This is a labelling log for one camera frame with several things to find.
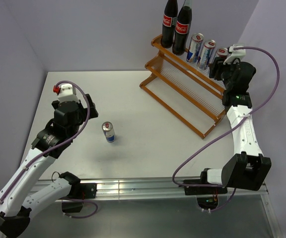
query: robotic arm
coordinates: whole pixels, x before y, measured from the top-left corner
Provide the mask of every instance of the robotic arm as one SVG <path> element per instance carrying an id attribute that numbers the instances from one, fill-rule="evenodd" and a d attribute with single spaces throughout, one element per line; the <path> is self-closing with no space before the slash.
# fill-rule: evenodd
<path id="1" fill-rule="evenodd" d="M 83 108 L 77 98 L 75 87 L 71 84 L 63 84 L 60 87 L 54 87 L 54 92 L 58 95 L 58 100 L 52 102 L 55 109 L 54 118 L 47 123 L 45 129 L 38 133 L 24 162 L 0 191 L 1 198 L 18 178 L 18 175 L 24 171 L 16 186 L 11 189 L 2 202 L 0 201 L 0 231 L 9 238 L 18 237 L 26 229 L 30 219 L 57 199 L 65 196 L 76 197 L 81 193 L 80 179 L 65 172 L 46 188 L 27 196 L 43 172 L 71 145 L 72 141 L 42 156 L 28 166 L 30 162 L 46 150 L 73 137 L 78 132 L 79 126 L 86 120 L 87 108 Z M 86 95 L 86 98 L 90 105 L 89 119 L 98 117 L 95 104 L 89 94 Z"/>
<path id="2" fill-rule="evenodd" d="M 241 59 L 245 50 L 229 48 L 231 55 L 226 59 L 215 58 L 210 65 L 210 78 L 223 81 L 226 90 L 222 104 L 232 128 L 243 118 L 244 123 L 232 132 L 234 156 L 222 169 L 205 169 L 202 181 L 248 190 L 259 190 L 271 167 L 270 158 L 264 157 L 255 135 L 252 123 L 252 104 L 247 92 L 249 82 L 256 73 L 256 68 Z"/>

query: gray floor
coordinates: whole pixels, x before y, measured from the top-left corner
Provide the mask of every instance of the gray floor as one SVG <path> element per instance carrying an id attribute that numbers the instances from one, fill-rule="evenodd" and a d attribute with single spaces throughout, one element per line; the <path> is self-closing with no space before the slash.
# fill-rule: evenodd
<path id="1" fill-rule="evenodd" d="M 101 201 L 87 219 L 69 219 L 55 203 L 31 222 L 21 238 L 269 238 L 259 195 L 236 196 L 221 211 L 204 214 L 195 198 Z M 91 212 L 84 208 L 84 215 Z"/>

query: coca-cola bottle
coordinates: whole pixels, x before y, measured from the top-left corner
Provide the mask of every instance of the coca-cola bottle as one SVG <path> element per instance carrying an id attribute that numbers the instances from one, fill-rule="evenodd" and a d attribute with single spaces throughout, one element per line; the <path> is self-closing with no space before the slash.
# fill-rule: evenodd
<path id="1" fill-rule="evenodd" d="M 177 0 L 168 0 L 164 16 L 163 16 L 163 28 L 162 28 L 162 38 L 161 45 L 164 48 L 170 48 L 173 44 L 173 37 L 175 31 L 175 25 L 177 20 Z"/>
<path id="2" fill-rule="evenodd" d="M 182 9 L 180 10 L 176 27 L 175 39 L 173 44 L 173 53 L 180 56 L 185 52 L 186 41 L 188 38 L 189 29 L 192 22 L 192 1 L 185 0 Z"/>

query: bottle neck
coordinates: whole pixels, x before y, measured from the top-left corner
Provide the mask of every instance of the bottle neck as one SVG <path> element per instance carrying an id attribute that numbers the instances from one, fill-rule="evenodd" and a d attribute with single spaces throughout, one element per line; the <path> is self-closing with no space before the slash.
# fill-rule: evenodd
<path id="1" fill-rule="evenodd" d="M 192 0 L 185 0 L 183 6 L 188 6 L 188 7 L 192 8 Z"/>

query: wooden frame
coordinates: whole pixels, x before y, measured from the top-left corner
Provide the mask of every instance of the wooden frame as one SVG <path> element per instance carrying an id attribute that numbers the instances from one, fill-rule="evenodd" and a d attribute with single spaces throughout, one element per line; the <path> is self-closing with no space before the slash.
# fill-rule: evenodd
<path id="1" fill-rule="evenodd" d="M 218 114 L 214 113 L 206 105 L 195 100 L 187 92 L 185 92 L 183 89 L 178 87 L 175 83 L 173 83 L 171 80 L 166 78 L 166 76 L 161 74 L 161 68 L 164 63 L 164 60 L 170 63 L 172 66 L 174 66 L 179 71 L 181 71 L 183 74 L 188 76 L 190 79 L 192 79 L 193 81 L 201 85 L 204 89 L 211 92 L 213 95 L 215 95 L 219 99 L 222 99 L 222 93 L 224 91 L 224 88 L 222 88 L 220 85 L 216 84 L 215 82 L 207 78 L 205 75 L 197 71 L 194 67 L 190 66 L 189 64 L 187 64 L 186 62 L 178 58 L 172 52 L 163 48 L 160 44 L 161 36 L 162 35 L 155 37 L 151 42 L 151 45 L 158 48 L 159 51 L 153 59 L 151 59 L 149 62 L 145 64 L 145 68 L 151 71 L 151 75 L 140 84 L 140 88 L 146 91 L 155 100 L 157 100 L 162 106 L 164 106 L 174 116 L 176 116 L 181 122 L 183 122 L 186 126 L 188 126 L 193 132 L 195 132 L 198 136 L 204 139 L 215 128 L 215 126 L 222 120 L 222 118 L 225 115 L 224 110 L 222 110 Z M 189 102 L 191 102 L 201 111 L 203 111 L 207 116 L 209 116 L 214 121 L 214 124 L 209 128 L 209 130 L 207 130 L 205 133 L 202 133 L 197 128 L 195 128 L 190 122 L 188 122 L 181 115 L 179 115 L 175 110 L 173 110 L 169 105 L 167 105 L 164 101 L 162 101 L 158 96 L 156 96 L 152 91 L 150 91 L 146 86 L 149 83 L 151 83 L 153 80 L 155 80 L 156 78 L 161 79 L 171 88 L 173 88 L 176 92 L 182 95 L 185 99 L 187 99 Z"/>

